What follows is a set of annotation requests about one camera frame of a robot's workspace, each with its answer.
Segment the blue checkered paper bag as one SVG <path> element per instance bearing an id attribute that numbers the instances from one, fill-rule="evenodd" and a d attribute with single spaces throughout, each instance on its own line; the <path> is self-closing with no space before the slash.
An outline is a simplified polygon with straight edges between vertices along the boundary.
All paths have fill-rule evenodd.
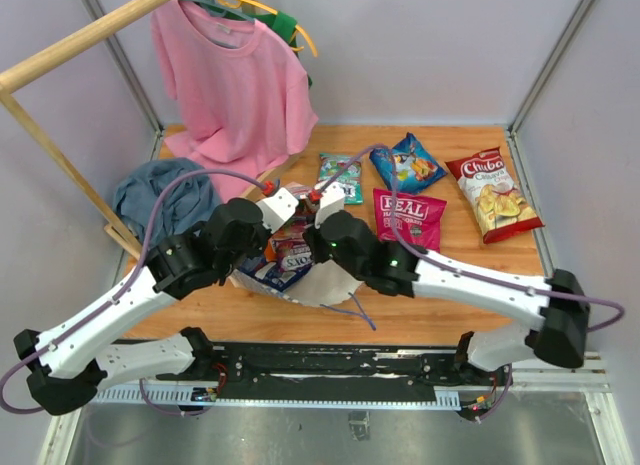
<path id="1" fill-rule="evenodd" d="M 288 222 L 293 219 L 305 219 L 307 226 L 312 225 L 318 207 L 307 199 L 311 188 L 295 182 L 289 183 L 284 188 L 287 188 L 299 199 L 296 212 Z M 321 307 L 337 306 L 351 299 L 352 295 L 362 285 L 360 281 L 353 278 L 332 260 L 321 264 L 314 264 L 312 260 L 312 264 L 309 267 L 299 270 L 304 273 L 303 277 L 284 292 L 278 292 L 262 285 L 255 279 L 241 273 L 239 271 L 241 267 L 257 268 L 261 264 L 276 262 L 270 245 L 271 237 L 268 239 L 264 253 L 261 256 L 245 260 L 231 274 L 231 282 L 235 287 L 303 306 Z"/>

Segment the pink purple snack pouch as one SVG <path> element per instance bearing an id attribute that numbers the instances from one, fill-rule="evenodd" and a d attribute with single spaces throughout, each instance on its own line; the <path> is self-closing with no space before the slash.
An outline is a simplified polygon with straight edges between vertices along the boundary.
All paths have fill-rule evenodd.
<path id="1" fill-rule="evenodd" d="M 311 250 L 303 237 L 306 227 L 305 219 L 293 219 L 271 237 L 270 245 L 281 271 L 299 271 L 312 264 Z"/>

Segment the green white snack pack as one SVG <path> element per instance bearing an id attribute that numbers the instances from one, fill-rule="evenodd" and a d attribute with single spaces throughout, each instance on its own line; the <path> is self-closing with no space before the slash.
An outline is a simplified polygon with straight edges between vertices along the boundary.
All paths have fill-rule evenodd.
<path id="1" fill-rule="evenodd" d="M 345 195 L 346 205 L 360 205 L 364 202 L 362 192 L 362 164 L 360 160 L 349 163 L 347 155 L 320 154 L 318 183 L 324 183 L 342 169 L 345 171 L 336 179 Z"/>

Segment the pink snack bag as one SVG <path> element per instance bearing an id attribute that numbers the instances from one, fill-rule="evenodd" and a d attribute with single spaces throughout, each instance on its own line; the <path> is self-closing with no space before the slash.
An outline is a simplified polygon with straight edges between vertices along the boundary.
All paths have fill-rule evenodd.
<path id="1" fill-rule="evenodd" d="M 395 241 L 392 231 L 392 192 L 373 190 L 373 202 L 377 237 L 384 241 Z M 412 245 L 428 250 L 440 251 L 441 219 L 447 202 L 423 195 L 397 193 L 396 228 L 400 236 Z"/>

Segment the blue snack bag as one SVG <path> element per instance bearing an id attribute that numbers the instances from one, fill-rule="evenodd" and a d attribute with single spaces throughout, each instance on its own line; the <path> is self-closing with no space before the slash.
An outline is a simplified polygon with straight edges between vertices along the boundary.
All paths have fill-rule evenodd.
<path id="1" fill-rule="evenodd" d="M 396 180 L 398 193 L 420 194 L 447 174 L 410 132 L 389 151 L 371 151 L 369 159 L 388 190 Z"/>

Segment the red Chuba chips bag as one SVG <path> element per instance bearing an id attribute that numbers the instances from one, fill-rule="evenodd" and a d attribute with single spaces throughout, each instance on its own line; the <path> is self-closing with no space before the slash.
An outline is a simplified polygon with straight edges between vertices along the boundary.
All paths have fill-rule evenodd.
<path id="1" fill-rule="evenodd" d="M 498 147 L 445 164 L 472 208 L 484 244 L 543 226 L 508 171 Z"/>

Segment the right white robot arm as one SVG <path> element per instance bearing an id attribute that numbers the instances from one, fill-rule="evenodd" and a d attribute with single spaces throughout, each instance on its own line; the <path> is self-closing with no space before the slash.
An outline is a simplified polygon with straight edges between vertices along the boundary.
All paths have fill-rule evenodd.
<path id="1" fill-rule="evenodd" d="M 565 369 L 584 364 L 590 306 L 569 271 L 557 269 L 546 278 L 472 266 L 382 241 L 344 210 L 309 225 L 303 237 L 315 263 L 333 262 L 380 294 L 460 302 L 510 318 L 500 329 L 461 336 L 452 363 L 463 384 L 532 357 Z"/>

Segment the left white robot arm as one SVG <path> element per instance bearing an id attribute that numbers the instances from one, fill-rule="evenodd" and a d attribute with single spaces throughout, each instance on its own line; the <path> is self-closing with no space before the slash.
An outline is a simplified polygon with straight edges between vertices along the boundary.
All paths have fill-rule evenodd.
<path id="1" fill-rule="evenodd" d="M 245 259 L 264 252 L 292 208 L 282 197 L 234 198 L 208 220 L 164 238 L 118 285 L 72 318 L 44 332 L 20 332 L 14 345 L 40 409 L 64 415 L 105 389 L 138 379 L 207 378 L 214 368 L 212 345 L 197 327 L 137 344 L 119 339 L 192 292 L 224 284 Z"/>

